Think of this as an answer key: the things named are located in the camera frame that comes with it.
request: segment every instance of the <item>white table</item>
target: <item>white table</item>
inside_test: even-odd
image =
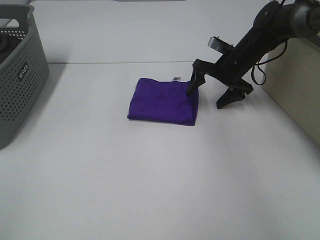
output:
[[[189,79],[189,63],[52,64],[0,152],[1,240],[314,240],[320,149],[261,90],[196,125],[130,121],[140,77]]]
[[[216,61],[212,36],[236,44],[266,0],[34,1],[50,63]]]

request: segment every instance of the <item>folded purple towel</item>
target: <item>folded purple towel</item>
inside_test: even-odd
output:
[[[140,78],[130,102],[128,119],[194,126],[199,92],[186,96],[189,82]]]

